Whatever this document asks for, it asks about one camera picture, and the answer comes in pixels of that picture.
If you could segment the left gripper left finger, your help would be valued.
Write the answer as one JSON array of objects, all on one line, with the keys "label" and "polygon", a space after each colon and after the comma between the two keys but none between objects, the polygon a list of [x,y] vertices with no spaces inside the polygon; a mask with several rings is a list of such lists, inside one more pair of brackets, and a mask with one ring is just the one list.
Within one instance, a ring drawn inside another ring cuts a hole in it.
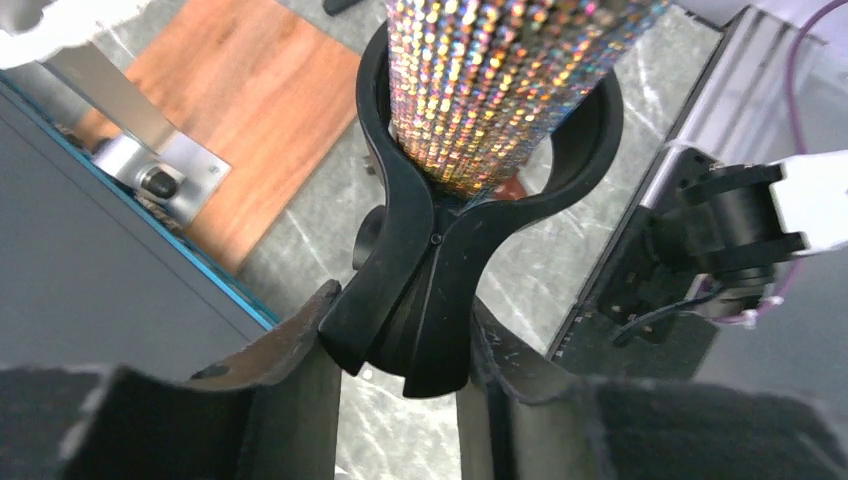
[{"label": "left gripper left finger", "polygon": [[183,382],[123,365],[5,366],[5,479],[331,479],[341,372],[300,311]]}]

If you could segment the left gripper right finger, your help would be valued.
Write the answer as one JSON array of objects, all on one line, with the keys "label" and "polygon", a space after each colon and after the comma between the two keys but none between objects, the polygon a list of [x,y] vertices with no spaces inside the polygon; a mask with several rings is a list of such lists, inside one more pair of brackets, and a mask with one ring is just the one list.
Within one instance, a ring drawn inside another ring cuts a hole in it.
[{"label": "left gripper right finger", "polygon": [[831,414],[802,397],[574,375],[476,301],[457,395],[466,479],[843,479]]}]

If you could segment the silver mesh glitter microphone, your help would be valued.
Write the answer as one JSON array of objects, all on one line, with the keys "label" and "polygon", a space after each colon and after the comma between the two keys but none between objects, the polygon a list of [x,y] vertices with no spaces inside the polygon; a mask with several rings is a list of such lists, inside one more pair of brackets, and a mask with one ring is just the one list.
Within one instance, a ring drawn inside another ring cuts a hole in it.
[{"label": "silver mesh glitter microphone", "polygon": [[508,180],[668,10],[665,1],[390,1],[391,125],[463,199]]}]

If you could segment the black clip microphone stand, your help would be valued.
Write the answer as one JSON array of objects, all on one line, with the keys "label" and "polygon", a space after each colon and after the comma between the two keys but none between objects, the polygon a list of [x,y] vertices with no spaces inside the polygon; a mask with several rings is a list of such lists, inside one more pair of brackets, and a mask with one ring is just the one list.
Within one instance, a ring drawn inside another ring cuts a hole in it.
[{"label": "black clip microphone stand", "polygon": [[409,398],[465,386],[476,290],[511,235],[570,208],[607,174],[620,144],[623,100],[609,73],[553,132],[542,192],[460,210],[437,191],[390,135],[388,28],[378,27],[355,84],[358,119],[378,164],[385,201],[363,221],[371,249],[354,249],[354,277],[320,323],[328,355],[344,371],[365,364],[404,378]]}]

